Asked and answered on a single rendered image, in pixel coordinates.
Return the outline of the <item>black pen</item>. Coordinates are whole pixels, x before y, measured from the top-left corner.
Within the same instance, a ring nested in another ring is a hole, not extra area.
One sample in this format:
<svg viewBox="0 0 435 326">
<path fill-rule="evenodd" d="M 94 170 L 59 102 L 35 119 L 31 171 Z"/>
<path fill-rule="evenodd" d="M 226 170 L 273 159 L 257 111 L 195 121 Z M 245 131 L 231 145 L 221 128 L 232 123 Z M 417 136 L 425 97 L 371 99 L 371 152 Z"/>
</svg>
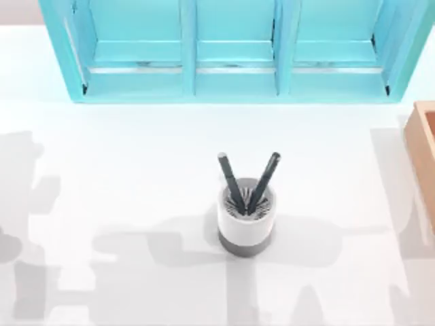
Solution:
<svg viewBox="0 0 435 326">
<path fill-rule="evenodd" d="M 232 201 L 234 202 L 238 213 L 240 215 L 245 215 L 245 201 L 241 195 L 241 190 L 239 189 L 237 180 L 233 175 L 232 167 L 230 165 L 228 156 L 225 153 L 221 152 L 217 155 L 217 158 L 220 163 L 223 175 L 226 179 Z"/>
<path fill-rule="evenodd" d="M 255 212 L 256 207 L 261 200 L 264 192 L 267 189 L 267 186 L 269 184 L 269 181 L 271 180 L 273 174 L 275 173 L 275 170 L 277 168 L 277 165 L 281 159 L 281 154 L 278 152 L 273 152 L 268 164 L 266 165 L 266 168 L 264 169 L 264 172 L 262 173 L 262 176 L 260 177 L 260 180 L 252 192 L 251 198 L 249 200 L 249 204 L 247 206 L 247 214 L 251 215 Z"/>
</svg>

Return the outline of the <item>light blue rack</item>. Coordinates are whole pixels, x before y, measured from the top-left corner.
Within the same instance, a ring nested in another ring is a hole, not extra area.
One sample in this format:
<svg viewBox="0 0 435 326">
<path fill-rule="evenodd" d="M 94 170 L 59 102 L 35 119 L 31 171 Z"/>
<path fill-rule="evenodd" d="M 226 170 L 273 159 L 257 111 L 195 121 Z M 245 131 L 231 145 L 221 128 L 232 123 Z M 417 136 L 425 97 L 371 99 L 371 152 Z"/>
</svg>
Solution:
<svg viewBox="0 0 435 326">
<path fill-rule="evenodd" d="M 435 0 L 38 0 L 76 103 L 397 103 Z"/>
</svg>

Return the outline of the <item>white and grey pen holder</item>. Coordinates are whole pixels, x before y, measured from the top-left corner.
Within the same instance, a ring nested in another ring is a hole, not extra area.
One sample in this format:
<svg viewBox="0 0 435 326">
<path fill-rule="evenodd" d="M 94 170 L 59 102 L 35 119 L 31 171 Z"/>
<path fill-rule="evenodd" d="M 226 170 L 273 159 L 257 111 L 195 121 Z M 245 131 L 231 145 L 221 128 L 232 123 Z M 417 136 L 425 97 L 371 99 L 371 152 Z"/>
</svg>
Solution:
<svg viewBox="0 0 435 326">
<path fill-rule="evenodd" d="M 222 246 L 238 257 L 253 257 L 271 243 L 276 222 L 276 195 L 267 187 L 252 215 L 240 215 L 223 186 L 217 197 L 217 229 Z"/>
</svg>

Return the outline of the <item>salmon-coloured shallow box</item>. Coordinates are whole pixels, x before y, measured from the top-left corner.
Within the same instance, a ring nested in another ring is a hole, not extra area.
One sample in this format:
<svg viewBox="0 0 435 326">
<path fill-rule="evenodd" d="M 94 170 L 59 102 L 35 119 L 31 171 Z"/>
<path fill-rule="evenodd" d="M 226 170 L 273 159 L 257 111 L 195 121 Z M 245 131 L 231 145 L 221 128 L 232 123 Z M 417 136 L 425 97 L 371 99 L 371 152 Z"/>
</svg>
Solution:
<svg viewBox="0 0 435 326">
<path fill-rule="evenodd" d="M 404 138 L 435 235 L 435 101 L 416 101 Z"/>
</svg>

